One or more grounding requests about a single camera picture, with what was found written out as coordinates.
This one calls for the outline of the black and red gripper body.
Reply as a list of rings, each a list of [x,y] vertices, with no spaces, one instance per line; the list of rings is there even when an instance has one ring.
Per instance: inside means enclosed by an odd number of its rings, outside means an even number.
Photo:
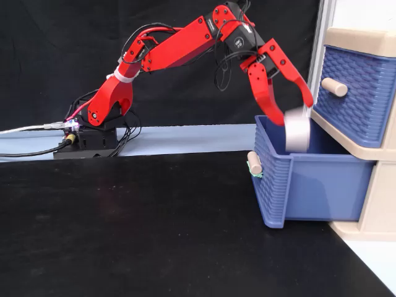
[[[279,70],[267,54],[257,53],[258,49],[265,45],[265,42],[257,31],[247,23],[238,25],[225,39],[225,44],[230,53],[237,53],[236,58],[241,62],[253,58],[254,62],[263,64],[269,79],[278,74]]]

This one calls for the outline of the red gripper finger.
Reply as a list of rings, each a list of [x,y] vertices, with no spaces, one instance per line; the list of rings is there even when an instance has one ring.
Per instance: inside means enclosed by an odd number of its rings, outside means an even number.
[[[276,62],[284,78],[293,82],[299,88],[304,105],[311,107],[314,101],[306,81],[278,45],[276,46]]]
[[[264,65],[254,62],[248,67],[247,73],[252,94],[260,109],[274,124],[283,126],[284,115],[275,101],[273,83],[268,79]]]

